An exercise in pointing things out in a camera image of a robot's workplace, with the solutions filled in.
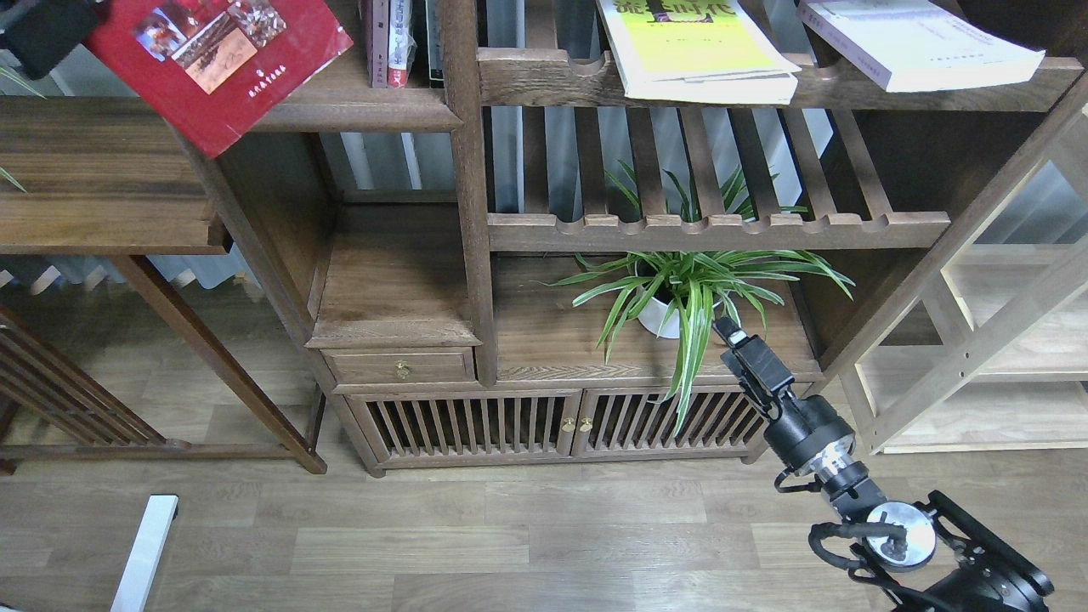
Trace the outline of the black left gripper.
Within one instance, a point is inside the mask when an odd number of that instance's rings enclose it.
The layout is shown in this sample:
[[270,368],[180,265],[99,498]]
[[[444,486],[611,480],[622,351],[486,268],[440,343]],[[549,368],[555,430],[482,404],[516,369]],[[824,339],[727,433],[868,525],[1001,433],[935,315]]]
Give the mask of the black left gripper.
[[16,59],[20,77],[42,79],[92,35],[104,14],[102,1],[3,1],[3,50]]

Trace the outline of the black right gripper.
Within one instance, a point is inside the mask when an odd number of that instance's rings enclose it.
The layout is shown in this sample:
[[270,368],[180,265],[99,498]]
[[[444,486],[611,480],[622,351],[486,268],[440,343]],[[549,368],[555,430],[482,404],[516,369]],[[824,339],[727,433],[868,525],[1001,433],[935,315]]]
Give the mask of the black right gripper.
[[729,346],[722,362],[765,418],[764,437],[786,469],[796,476],[833,477],[854,464],[854,430],[820,395],[799,397],[794,376],[761,336],[724,316],[712,329]]

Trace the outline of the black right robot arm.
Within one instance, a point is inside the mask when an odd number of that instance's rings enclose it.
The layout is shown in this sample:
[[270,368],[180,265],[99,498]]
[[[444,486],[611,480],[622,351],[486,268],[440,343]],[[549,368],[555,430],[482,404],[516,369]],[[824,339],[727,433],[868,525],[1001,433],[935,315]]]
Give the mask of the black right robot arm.
[[788,475],[813,475],[839,523],[811,527],[808,544],[852,582],[879,587],[898,611],[1044,611],[1054,592],[1041,570],[944,493],[926,502],[887,499],[853,458],[854,431],[819,395],[798,397],[793,375],[761,336],[722,317],[714,325],[722,362],[767,423],[764,438]]

